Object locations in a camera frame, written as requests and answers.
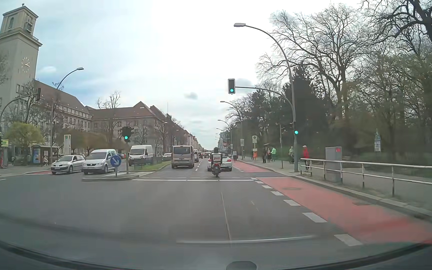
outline motorcycle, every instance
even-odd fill
[[[219,174],[221,173],[221,165],[219,163],[213,164],[212,173],[216,176],[216,178],[219,178]]]

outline grass median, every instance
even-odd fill
[[[161,168],[163,168],[166,165],[170,165],[171,161],[164,161],[159,164],[150,164],[150,165],[133,165],[129,167],[130,172],[137,172],[137,171],[157,171]]]

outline white van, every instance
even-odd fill
[[[134,164],[153,164],[153,146],[149,144],[145,145],[133,145],[129,150],[129,166]]]
[[[88,173],[107,173],[108,170],[116,170],[111,165],[111,157],[116,156],[114,149],[97,149],[94,150],[86,157],[82,164],[82,172],[87,175]]]

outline clock face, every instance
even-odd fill
[[[21,61],[21,68],[24,73],[29,72],[29,59],[27,57],[24,57]]]

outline asphalt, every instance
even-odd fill
[[[290,198],[258,179],[277,181],[284,175],[240,162],[219,179],[207,171],[207,159],[193,169],[167,166],[130,181],[83,177],[88,176],[77,172],[0,179],[0,252],[8,261],[0,261],[0,269],[14,269],[11,258],[22,261],[21,269],[41,268],[34,258],[22,260],[24,252],[11,253],[14,245],[53,261],[135,269],[225,269],[247,260],[263,268],[289,268],[406,245],[356,239],[348,244],[335,237],[347,235],[343,228],[318,221],[311,209],[291,205]],[[12,246],[3,251],[6,244]],[[48,269],[58,269],[55,264]]]

